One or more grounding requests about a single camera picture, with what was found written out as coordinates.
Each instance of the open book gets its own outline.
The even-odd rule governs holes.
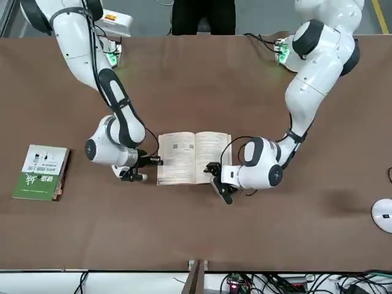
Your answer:
[[[219,162],[232,136],[215,132],[181,132],[159,136],[158,185],[206,184],[212,177],[204,172],[210,162]],[[232,164],[232,149],[227,148],[222,163]]]

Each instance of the brown table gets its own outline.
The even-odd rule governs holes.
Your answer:
[[[110,113],[68,70],[54,39],[0,40],[0,268],[392,269],[372,204],[391,197],[392,39],[363,36],[359,66],[320,107],[281,185],[227,206],[204,186],[122,183],[84,155]],[[124,40],[116,70],[156,134],[214,130],[280,138],[293,74],[246,37]],[[29,144],[74,150],[59,202],[11,199]],[[142,147],[155,148],[147,137]]]

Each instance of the white robotic arm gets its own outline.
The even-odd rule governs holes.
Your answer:
[[[136,149],[145,138],[145,127],[94,33],[94,22],[103,14],[100,0],[21,0],[21,10],[33,27],[56,34],[73,75],[99,91],[113,111],[113,115],[101,120],[86,142],[88,159],[111,165],[115,175],[123,180],[146,179],[137,173],[137,168],[162,162]]]
[[[338,78],[359,61],[360,51],[352,32],[359,25],[363,5],[354,0],[296,0],[295,4],[297,10],[306,10],[304,14],[309,18],[305,20],[309,21],[276,45],[282,52],[277,60],[298,72],[285,93],[290,127],[278,141],[251,139],[245,146],[244,165],[207,165],[205,172],[214,176],[211,184],[227,204],[232,203],[238,189],[267,189],[282,181],[283,170],[305,141],[323,99]],[[319,19],[331,20],[333,27]]]

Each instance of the black pants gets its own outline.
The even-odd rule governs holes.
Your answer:
[[[235,0],[175,0],[171,26],[173,35],[195,35],[206,17],[212,35],[235,34]]]

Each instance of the green book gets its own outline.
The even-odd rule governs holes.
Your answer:
[[[30,145],[12,198],[57,200],[69,152],[67,148]]]

